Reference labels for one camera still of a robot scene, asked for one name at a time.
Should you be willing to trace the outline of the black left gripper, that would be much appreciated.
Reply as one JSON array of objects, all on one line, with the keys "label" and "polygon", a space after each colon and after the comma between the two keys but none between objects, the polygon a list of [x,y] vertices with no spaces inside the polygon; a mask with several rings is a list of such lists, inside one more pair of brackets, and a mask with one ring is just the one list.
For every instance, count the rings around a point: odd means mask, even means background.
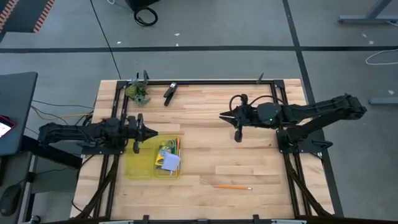
[{"label": "black left gripper", "polygon": [[[129,142],[131,139],[134,139],[133,142],[133,152],[135,154],[139,153],[139,143],[143,141],[143,134],[144,134],[144,119],[142,113],[139,113],[137,116],[129,116],[127,118],[128,121],[128,131],[129,135],[127,141]],[[151,129],[145,126],[145,132],[148,132],[144,136],[144,140],[148,140],[158,135],[158,131]]]}]

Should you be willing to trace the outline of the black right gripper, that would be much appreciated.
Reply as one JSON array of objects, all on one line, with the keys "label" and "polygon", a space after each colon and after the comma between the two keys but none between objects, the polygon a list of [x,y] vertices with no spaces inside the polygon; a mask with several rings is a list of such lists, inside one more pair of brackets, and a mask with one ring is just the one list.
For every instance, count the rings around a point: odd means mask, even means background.
[{"label": "black right gripper", "polygon": [[220,113],[222,120],[232,124],[235,127],[234,140],[241,142],[243,138],[243,127],[254,124],[254,120],[257,116],[256,110],[248,104],[248,96],[246,94],[239,95],[241,104],[236,106],[234,110],[229,110]]}]

